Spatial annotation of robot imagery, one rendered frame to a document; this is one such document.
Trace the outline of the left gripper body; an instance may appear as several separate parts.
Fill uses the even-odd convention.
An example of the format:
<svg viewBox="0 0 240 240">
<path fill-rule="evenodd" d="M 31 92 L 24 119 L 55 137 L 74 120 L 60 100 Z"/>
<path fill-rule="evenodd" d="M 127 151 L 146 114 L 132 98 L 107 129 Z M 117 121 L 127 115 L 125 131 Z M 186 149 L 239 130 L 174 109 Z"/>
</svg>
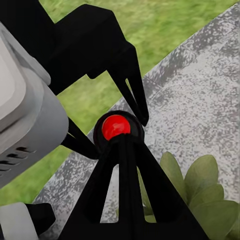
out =
<svg viewBox="0 0 240 240">
<path fill-rule="evenodd" d="M 56 96 L 127 43 L 114 12 L 89 4 L 54 23 L 39 0 L 0 0 L 0 22 L 49 73 Z"/>
</svg>

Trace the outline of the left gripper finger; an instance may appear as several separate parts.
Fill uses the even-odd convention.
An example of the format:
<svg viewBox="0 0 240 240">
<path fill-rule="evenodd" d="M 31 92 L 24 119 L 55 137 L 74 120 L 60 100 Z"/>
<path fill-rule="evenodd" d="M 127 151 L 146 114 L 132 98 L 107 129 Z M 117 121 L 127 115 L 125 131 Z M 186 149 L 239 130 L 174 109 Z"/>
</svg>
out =
<svg viewBox="0 0 240 240">
<path fill-rule="evenodd" d="M 126 42 L 119 51 L 87 75 L 93 80 L 104 71 L 108 71 L 135 116 L 145 127 L 149 120 L 149 111 L 136 48 Z"/>
<path fill-rule="evenodd" d="M 62 145 L 90 159 L 99 160 L 101 157 L 95 145 L 71 119 L 69 119 L 67 137 L 64 139 Z"/>
</svg>

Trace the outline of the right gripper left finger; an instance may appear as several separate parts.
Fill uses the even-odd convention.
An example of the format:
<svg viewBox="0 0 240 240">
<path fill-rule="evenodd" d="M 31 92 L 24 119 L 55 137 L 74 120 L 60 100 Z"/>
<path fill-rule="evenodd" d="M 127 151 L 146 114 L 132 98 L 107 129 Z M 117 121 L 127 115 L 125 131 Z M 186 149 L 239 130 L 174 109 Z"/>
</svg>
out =
<svg viewBox="0 0 240 240">
<path fill-rule="evenodd" d="M 117 164 L 119 219 L 116 223 L 100 223 L 112 172 Z M 125 133 L 107 142 L 57 240 L 134 240 Z"/>
</svg>

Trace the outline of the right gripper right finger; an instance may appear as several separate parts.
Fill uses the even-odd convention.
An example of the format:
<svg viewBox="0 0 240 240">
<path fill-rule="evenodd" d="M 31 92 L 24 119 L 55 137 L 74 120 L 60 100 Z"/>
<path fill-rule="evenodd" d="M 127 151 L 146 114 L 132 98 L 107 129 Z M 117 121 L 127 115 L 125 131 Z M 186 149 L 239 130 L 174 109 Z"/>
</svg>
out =
<svg viewBox="0 0 240 240">
<path fill-rule="evenodd" d="M 145 142 L 125 134 L 133 240 L 210 240 Z M 156 223 L 145 220 L 139 168 Z"/>
</svg>

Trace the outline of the insectifuge atomizer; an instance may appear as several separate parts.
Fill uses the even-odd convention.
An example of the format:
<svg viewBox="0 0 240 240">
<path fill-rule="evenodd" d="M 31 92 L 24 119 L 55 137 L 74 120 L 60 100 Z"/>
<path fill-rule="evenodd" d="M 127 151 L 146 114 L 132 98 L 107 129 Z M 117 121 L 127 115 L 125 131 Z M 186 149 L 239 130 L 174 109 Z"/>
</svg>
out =
<svg viewBox="0 0 240 240">
<path fill-rule="evenodd" d="M 122 133 L 137 136 L 143 141 L 145 139 L 145 128 L 142 127 L 136 115 L 122 110 L 105 113 L 94 128 L 93 140 L 98 153 L 101 155 L 109 140 Z"/>
</svg>

